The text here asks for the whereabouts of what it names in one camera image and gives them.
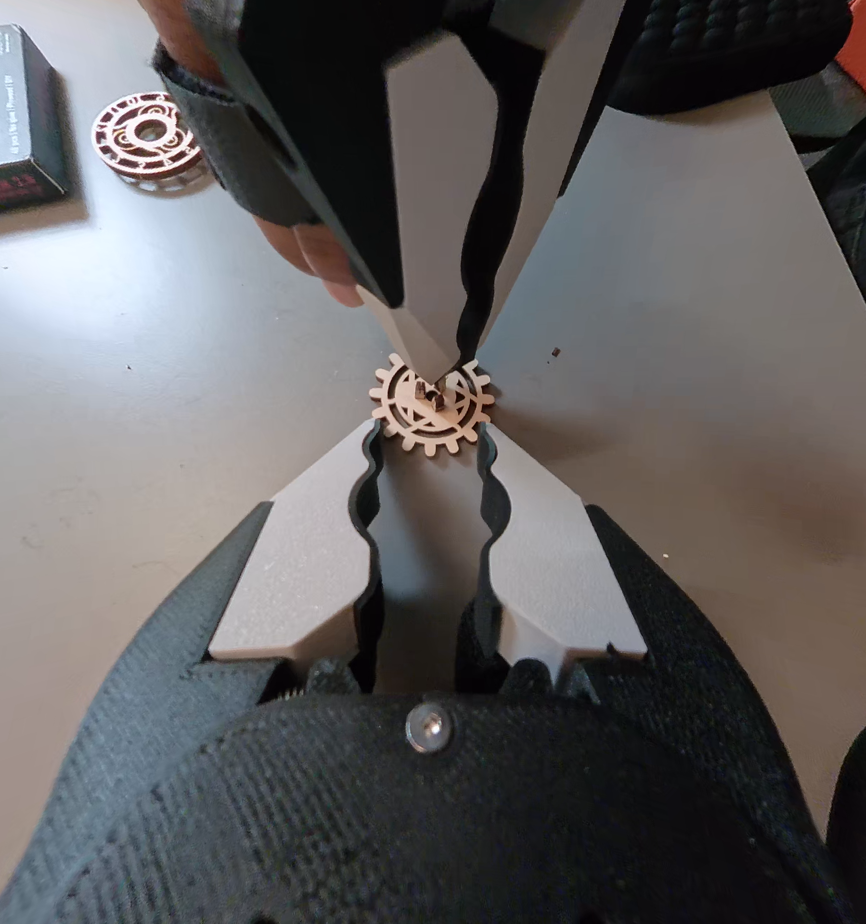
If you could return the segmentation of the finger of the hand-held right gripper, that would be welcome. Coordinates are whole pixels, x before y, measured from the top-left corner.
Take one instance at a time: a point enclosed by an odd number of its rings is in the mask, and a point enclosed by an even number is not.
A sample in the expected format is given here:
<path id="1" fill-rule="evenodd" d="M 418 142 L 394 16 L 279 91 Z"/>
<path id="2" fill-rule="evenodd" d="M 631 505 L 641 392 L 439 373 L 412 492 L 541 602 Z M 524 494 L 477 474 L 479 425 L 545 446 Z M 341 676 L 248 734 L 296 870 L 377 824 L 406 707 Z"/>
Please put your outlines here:
<path id="1" fill-rule="evenodd" d="M 497 94 L 462 249 L 460 360 L 475 358 L 576 168 L 627 54 L 627 3 L 494 2 L 464 35 Z"/>
<path id="2" fill-rule="evenodd" d="M 462 250 L 487 177 L 496 93 L 461 39 L 439 32 L 386 72 L 404 300 L 357 292 L 420 379 L 459 363 Z"/>

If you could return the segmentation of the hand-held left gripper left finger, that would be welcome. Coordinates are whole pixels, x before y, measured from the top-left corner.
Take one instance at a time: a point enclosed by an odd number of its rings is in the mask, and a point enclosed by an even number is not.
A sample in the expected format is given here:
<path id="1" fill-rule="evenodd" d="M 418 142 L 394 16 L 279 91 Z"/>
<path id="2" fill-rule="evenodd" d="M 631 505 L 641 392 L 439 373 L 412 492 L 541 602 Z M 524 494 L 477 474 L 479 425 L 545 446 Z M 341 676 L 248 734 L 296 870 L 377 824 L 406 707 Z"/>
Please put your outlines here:
<path id="1" fill-rule="evenodd" d="M 379 552 L 381 424 L 366 421 L 273 496 L 210 640 L 218 662 L 279 659 L 303 677 L 318 660 L 375 681 L 384 622 Z"/>

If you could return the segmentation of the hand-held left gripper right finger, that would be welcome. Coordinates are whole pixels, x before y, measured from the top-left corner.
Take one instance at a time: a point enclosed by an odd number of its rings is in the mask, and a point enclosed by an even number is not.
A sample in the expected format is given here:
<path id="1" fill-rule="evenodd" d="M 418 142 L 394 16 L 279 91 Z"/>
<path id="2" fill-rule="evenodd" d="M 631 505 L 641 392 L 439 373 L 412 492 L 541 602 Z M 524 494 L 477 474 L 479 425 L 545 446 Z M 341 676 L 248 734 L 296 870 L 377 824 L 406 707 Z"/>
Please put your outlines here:
<path id="1" fill-rule="evenodd" d="M 493 424 L 481 426 L 477 471 L 485 657 L 540 662 L 555 684 L 580 661 L 639 664 L 646 640 L 578 494 Z"/>

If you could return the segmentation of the wooden gear assembly with pegs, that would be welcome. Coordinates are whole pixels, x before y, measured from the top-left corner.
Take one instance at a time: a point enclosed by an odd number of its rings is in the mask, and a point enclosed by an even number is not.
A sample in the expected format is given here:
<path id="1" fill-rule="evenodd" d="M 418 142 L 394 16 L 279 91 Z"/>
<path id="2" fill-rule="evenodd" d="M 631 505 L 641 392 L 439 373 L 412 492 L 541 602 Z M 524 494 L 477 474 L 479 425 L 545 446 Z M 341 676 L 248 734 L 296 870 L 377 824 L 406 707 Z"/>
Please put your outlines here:
<path id="1" fill-rule="evenodd" d="M 121 179 L 160 184 L 191 172 L 203 153 L 172 97 L 144 91 L 119 98 L 95 118 L 92 148 Z"/>

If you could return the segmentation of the wooden gear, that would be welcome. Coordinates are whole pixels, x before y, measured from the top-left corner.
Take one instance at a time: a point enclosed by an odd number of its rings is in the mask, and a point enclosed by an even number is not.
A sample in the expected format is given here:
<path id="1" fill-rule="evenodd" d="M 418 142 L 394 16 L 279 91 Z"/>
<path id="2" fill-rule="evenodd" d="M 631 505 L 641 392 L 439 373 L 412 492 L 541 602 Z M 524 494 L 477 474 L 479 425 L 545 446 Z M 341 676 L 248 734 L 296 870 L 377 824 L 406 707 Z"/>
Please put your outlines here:
<path id="1" fill-rule="evenodd" d="M 477 359 L 450 372 L 439 385 L 420 378 L 396 353 L 388 356 L 388 363 L 387 368 L 375 371 L 378 384 L 369 391 L 376 403 L 373 417 L 382 422 L 386 437 L 401 439 L 406 452 L 421 448 L 430 458 L 441 448 L 457 455 L 463 445 L 477 442 L 479 427 L 491 421 L 488 410 L 495 403 L 487 390 L 491 378 Z M 418 379 L 427 384 L 429 392 L 443 392 L 447 404 L 442 411 L 434 410 L 429 400 L 415 400 Z"/>

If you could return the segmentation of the person's right hand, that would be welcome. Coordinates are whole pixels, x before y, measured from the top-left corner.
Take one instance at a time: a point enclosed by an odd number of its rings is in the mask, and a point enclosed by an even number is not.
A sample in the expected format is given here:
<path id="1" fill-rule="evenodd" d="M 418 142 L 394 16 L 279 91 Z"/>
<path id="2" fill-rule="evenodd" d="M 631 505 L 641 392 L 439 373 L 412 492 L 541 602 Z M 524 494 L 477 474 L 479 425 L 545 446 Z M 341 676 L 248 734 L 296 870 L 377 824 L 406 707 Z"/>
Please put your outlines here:
<path id="1" fill-rule="evenodd" d="M 218 63 L 194 28 L 183 2 L 141 1 L 140 6 L 176 64 L 214 87 L 226 87 Z M 278 254 L 298 270 L 318 278 L 337 302 L 350 308 L 364 304 L 345 250 L 328 227 L 277 225 L 259 215 L 254 215 L 254 222 Z"/>

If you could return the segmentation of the black puzzle box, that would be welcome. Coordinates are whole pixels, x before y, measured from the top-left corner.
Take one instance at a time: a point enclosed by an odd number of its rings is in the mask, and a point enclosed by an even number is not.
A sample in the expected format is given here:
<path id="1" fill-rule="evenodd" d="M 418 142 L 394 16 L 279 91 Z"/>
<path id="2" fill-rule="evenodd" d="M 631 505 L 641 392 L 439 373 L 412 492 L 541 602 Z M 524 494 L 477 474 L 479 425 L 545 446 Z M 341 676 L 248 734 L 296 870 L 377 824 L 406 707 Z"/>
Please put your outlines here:
<path id="1" fill-rule="evenodd" d="M 57 72 L 24 29 L 0 25 L 0 214 L 69 190 Z"/>

